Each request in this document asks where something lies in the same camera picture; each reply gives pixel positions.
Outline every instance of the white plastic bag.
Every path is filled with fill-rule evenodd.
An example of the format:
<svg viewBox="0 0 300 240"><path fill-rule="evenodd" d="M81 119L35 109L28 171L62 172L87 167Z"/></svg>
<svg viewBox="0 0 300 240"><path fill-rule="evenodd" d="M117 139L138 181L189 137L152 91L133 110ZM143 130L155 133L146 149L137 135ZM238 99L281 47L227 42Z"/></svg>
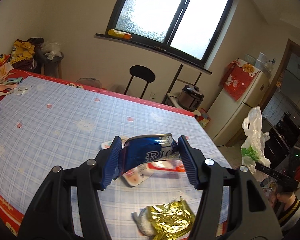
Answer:
<svg viewBox="0 0 300 240"><path fill-rule="evenodd" d="M256 162L270 167L270 161L263 153L266 141L270 139L269 133L261 132L262 116L260 107L252 108L248 117L243 120L242 128L247 136L241 145L242 165L247 166L257 181L263 181L268 175L256 170Z"/></svg>
<svg viewBox="0 0 300 240"><path fill-rule="evenodd" d="M47 56L49 60L53 60L55 56L61 57L60 43L58 42L44 42L41 51Z"/></svg>

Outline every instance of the person's hand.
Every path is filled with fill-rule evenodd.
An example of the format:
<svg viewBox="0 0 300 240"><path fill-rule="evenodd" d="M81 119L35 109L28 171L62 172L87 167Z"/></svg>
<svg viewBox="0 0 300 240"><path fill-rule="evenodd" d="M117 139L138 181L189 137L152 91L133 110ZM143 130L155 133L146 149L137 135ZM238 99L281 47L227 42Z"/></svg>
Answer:
<svg viewBox="0 0 300 240"><path fill-rule="evenodd" d="M275 204L277 203L277 196L276 196L276 192L275 192L275 191L272 191L272 192L269 194L268 201L269 201L269 203L270 203L270 206L271 206L272 208L274 208Z"/></svg>
<svg viewBox="0 0 300 240"><path fill-rule="evenodd" d="M281 203L284 203L284 211L286 211L289 207L292 206L294 201L296 200L296 196L291 192L281 192L277 194L277 199Z"/></svg>

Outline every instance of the door frame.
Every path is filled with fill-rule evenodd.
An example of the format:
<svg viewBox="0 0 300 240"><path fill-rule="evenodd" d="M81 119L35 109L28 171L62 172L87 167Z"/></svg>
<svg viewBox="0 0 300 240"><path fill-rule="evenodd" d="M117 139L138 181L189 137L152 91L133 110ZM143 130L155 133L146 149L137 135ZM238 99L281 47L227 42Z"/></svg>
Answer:
<svg viewBox="0 0 300 240"><path fill-rule="evenodd" d="M266 93L264 94L259 106L261 109L261 112L266 108L268 103L270 102L272 96L274 95L276 89L277 89L277 82L281 76L281 74L286 70L291 53L296 54L298 57L300 57L300 45L296 44L292 40L288 39L286 48L284 50L280 65L277 69L277 72L274 75L274 78L272 79L272 82L270 86L268 87ZM234 146L239 140L245 139L246 135L244 134L244 131L242 128L239 129L238 132L225 144L226 147Z"/></svg>

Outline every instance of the gold foil wrapper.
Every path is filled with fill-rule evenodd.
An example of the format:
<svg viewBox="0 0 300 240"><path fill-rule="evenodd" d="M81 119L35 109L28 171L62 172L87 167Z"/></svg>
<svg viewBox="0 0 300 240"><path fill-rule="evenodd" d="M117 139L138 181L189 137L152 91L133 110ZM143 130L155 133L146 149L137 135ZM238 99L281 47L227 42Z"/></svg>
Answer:
<svg viewBox="0 0 300 240"><path fill-rule="evenodd" d="M149 221L158 232L154 240L176 240L192 229L195 215L184 199L147 209Z"/></svg>

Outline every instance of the black chair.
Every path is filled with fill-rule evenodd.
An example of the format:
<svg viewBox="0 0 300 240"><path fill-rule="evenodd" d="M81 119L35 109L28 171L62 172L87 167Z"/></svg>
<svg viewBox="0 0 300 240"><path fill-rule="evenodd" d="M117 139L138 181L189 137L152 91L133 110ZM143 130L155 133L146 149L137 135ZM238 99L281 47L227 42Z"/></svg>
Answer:
<svg viewBox="0 0 300 240"><path fill-rule="evenodd" d="M131 84L131 81L132 81L133 77L138 77L138 78L141 78L141 79L143 79L144 81L147 82L147 84L145 86L145 89L143 90L142 95L140 97L140 98L143 98L143 95L145 94L149 83L152 83L155 80L155 74L150 69L148 69L147 67L140 66L140 65L132 66L130 68L130 74L131 74L131 78L130 78L128 86L127 86L127 88L124 92L124 95L127 94L128 88Z"/></svg>

